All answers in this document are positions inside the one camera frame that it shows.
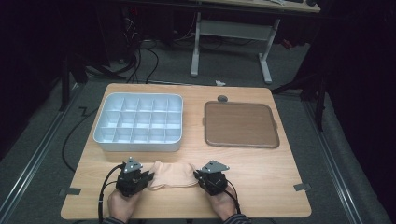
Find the brown tray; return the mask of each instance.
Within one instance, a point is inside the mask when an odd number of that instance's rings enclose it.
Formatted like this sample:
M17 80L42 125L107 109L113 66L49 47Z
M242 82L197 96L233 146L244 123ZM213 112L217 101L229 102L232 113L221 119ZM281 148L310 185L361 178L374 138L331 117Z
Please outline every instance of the brown tray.
M279 147L276 123L268 105L205 104L205 140L215 147Z

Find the human hand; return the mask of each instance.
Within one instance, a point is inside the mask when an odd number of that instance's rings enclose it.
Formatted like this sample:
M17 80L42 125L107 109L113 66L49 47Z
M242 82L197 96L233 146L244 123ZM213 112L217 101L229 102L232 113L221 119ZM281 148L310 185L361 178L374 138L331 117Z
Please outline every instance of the human hand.
M236 198L236 193L233 188L228 186L225 190L231 193L234 198ZM225 221L230 216L236 214L236 207L233 199L225 192L222 192L217 195L210 196L207 192L205 192L207 199L210 201L212 205L213 211L221 218L221 220Z
M141 194L142 191L139 191L131 197L125 197L118 189L114 189L107 199L110 215L124 223L128 223Z

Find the tray compartment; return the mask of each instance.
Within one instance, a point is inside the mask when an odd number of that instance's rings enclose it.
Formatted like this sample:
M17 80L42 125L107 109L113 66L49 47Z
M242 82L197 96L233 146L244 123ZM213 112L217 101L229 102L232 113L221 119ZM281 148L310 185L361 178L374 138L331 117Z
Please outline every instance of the tray compartment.
M183 100L166 93L116 92L107 96L93 139L108 151L176 151Z

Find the wooden table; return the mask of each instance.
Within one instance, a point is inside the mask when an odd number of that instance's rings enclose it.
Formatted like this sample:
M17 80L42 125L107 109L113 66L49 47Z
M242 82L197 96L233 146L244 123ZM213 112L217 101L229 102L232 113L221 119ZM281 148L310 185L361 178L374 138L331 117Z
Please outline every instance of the wooden table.
M144 84L110 84L104 99L111 92L176 93L183 97L183 134L176 152L107 152L93 141L93 131L82 153L70 188L81 189L79 195L67 195L62 209L66 219L97 218L100 188L108 172L132 156L149 170L155 161L188 162L201 168L210 160L230 166L223 172L236 187L241 209L248 217L307 217L311 207L304 190L294 185L302 183L290 145L276 110L271 92L265 88L170 86ZM275 149L211 147L204 139L204 105L226 95L229 102L269 105L277 124L280 146ZM109 181L116 180L115 172ZM106 188L105 199L115 188ZM108 216L106 202L104 216ZM189 188L143 190L133 218L209 218L216 217L204 191L195 185Z

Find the sleeve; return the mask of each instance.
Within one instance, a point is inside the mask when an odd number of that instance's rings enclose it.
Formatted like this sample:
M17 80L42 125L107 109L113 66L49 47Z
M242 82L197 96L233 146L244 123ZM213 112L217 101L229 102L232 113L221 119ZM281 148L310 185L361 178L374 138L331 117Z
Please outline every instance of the sleeve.
M102 224L125 224L114 217L106 217Z
M224 224L251 224L251 220L243 214L235 214L225 220Z

